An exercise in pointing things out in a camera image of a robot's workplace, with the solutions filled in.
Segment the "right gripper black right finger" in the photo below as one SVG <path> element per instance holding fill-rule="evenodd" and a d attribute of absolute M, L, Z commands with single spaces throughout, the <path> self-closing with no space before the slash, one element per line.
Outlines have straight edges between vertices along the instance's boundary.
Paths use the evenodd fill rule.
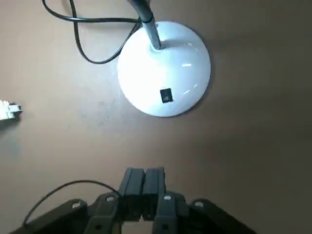
<path fill-rule="evenodd" d="M 255 231 L 210 200 L 187 203 L 184 195 L 166 189 L 163 168 L 146 170 L 142 190 L 145 221 L 154 234 L 253 234 Z"/>

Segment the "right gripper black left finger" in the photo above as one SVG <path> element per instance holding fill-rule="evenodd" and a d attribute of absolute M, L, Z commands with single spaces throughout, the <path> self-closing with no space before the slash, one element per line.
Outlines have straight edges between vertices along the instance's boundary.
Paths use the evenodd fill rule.
<path fill-rule="evenodd" d="M 124 222 L 138 222 L 141 218 L 141 198 L 145 172 L 127 168 L 118 190 L 95 180 L 75 180 L 65 183 L 45 195 L 24 218 L 15 234 L 119 234 Z M 30 220 L 30 216 L 47 198 L 61 189 L 75 184 L 90 183 L 109 189 L 92 204 L 71 199 Z"/>

